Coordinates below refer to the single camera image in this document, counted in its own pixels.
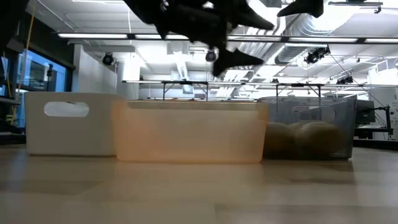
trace black cable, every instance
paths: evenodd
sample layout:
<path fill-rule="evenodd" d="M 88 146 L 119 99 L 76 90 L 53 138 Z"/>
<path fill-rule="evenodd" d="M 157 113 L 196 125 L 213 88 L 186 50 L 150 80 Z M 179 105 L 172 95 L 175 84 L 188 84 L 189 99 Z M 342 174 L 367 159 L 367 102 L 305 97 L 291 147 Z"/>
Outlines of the black cable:
<path fill-rule="evenodd" d="M 338 64 L 338 66 L 340 66 L 340 68 L 341 68 L 348 76 L 351 76 L 351 75 L 343 68 L 343 66 L 341 66 L 340 63 L 338 63 L 338 61 L 334 58 L 334 56 L 333 56 L 332 54 L 330 54 L 330 56 L 333 58 L 333 60 Z M 383 105 L 376 97 L 374 97 L 374 96 L 369 92 L 369 90 L 363 88 L 363 86 L 361 86 L 354 78 L 353 78 L 353 81 L 354 81 L 357 85 L 359 85 L 367 94 L 369 94 L 369 96 L 373 97 L 374 100 L 376 100 L 382 107 L 384 107 L 384 105 Z"/>
<path fill-rule="evenodd" d="M 385 127 L 387 127 L 387 123 L 384 121 L 384 119 L 380 115 L 378 115 L 376 112 L 374 112 L 374 114 L 382 121 L 383 125 Z"/>
<path fill-rule="evenodd" d="M 377 117 L 376 117 L 376 120 L 379 122 L 379 125 L 382 126 L 382 124 L 380 123 L 380 120 L 379 120 Z M 386 139 L 386 134 L 385 134 L 385 133 L 383 133 L 383 138 L 384 138 L 384 140 L 387 140 L 387 139 Z"/>

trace potato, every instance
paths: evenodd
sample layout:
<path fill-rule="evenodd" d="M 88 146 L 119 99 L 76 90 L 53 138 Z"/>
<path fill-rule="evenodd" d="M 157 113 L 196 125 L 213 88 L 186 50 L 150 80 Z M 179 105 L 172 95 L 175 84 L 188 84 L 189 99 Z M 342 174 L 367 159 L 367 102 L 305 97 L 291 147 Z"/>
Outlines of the potato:
<path fill-rule="evenodd" d="M 264 156 L 284 159 L 294 154 L 294 132 L 286 124 L 268 123 L 264 142 Z"/>
<path fill-rule="evenodd" d="M 344 148 L 344 135 L 334 124 L 311 122 L 295 133 L 295 143 L 307 158 L 327 159 Z"/>
<path fill-rule="evenodd" d="M 294 133 L 296 133 L 300 128 L 302 128 L 305 124 L 311 123 L 311 121 L 299 121 L 293 124 L 290 124 L 289 127 L 292 129 Z"/>

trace storage bin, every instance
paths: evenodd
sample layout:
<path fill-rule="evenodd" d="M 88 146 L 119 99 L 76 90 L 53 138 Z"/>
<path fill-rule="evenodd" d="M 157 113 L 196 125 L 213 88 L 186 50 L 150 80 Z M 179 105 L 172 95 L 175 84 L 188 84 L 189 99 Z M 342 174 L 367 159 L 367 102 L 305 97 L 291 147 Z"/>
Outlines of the storage bin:
<path fill-rule="evenodd" d="M 258 163 L 267 107 L 256 103 L 128 101 L 114 117 L 117 158 L 133 162 Z"/>
<path fill-rule="evenodd" d="M 323 121 L 334 124 L 344 136 L 344 144 L 341 149 L 336 149 L 335 153 L 330 154 L 329 159 L 348 159 L 351 157 L 356 99 L 279 96 L 260 98 L 257 102 L 268 104 L 270 122 L 293 124 L 300 121 Z M 266 157 L 267 151 L 272 151 L 272 149 L 264 148 Z M 272 157 L 275 159 L 292 159 L 286 153 L 276 154 Z M 298 155 L 297 159 L 308 159 L 308 157 Z"/>
<path fill-rule="evenodd" d="M 102 93 L 25 93 L 28 153 L 115 156 L 111 112 L 124 100 Z"/>

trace clear plastic bin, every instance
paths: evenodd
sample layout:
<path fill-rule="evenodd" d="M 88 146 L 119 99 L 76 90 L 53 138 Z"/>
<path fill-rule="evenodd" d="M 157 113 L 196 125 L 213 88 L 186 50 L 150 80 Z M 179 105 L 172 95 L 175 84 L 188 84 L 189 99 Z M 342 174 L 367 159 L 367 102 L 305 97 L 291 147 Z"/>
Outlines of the clear plastic bin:
<path fill-rule="evenodd" d="M 314 97 L 265 97 L 258 103 L 269 105 L 269 121 L 293 124 L 300 121 L 323 121 L 334 124 L 344 136 L 344 147 L 327 159 L 349 159 L 352 156 L 356 99 Z M 292 159 L 286 154 L 275 159 Z"/>

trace white plastic bin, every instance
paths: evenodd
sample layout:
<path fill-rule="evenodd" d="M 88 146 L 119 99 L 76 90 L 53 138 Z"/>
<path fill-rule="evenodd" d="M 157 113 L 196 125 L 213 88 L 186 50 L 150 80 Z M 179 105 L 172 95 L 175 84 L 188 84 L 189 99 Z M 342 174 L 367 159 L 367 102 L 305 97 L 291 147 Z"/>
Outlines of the white plastic bin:
<path fill-rule="evenodd" d="M 112 109 L 120 101 L 101 93 L 25 93 L 28 153 L 115 156 Z"/>

